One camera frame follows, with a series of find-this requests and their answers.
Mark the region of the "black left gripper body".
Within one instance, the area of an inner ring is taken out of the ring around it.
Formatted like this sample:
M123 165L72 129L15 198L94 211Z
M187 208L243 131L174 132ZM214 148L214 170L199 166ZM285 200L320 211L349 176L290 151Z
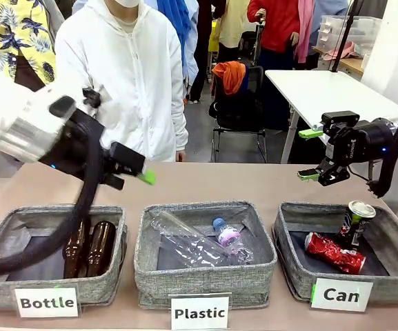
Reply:
M51 168L84 179L88 165L89 139L100 148L101 173L114 173L116 162L110 151L101 147L100 138L104 127L93 117L76 109L65 123L57 142L45 155L45 164Z

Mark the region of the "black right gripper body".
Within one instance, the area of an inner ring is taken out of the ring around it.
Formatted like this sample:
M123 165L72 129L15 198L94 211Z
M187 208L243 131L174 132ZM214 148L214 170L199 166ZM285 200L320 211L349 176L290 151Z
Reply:
M337 165L350 165L382 159L393 142L393 133L383 121L328 120L324 133L329 137L326 159Z

